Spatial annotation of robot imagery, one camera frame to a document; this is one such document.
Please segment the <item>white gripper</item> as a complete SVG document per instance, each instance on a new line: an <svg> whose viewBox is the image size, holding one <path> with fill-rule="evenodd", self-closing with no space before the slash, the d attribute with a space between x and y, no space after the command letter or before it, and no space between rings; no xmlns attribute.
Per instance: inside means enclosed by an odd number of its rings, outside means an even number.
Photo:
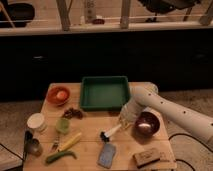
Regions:
<svg viewBox="0 0 213 171"><path fill-rule="evenodd" d="M119 122L122 125L134 123L144 109L145 107L139 105L135 100L129 100L120 111Z"/></svg>

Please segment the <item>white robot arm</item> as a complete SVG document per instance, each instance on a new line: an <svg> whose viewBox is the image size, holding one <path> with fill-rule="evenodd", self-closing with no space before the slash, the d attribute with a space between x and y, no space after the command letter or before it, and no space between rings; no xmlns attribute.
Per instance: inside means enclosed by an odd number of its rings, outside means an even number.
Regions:
<svg viewBox="0 0 213 171"><path fill-rule="evenodd" d="M132 88L130 100L122 107L122 123L134 122L144 108L152 108L164 114L187 132L208 146L213 145L213 118L171 102L146 87Z"/></svg>

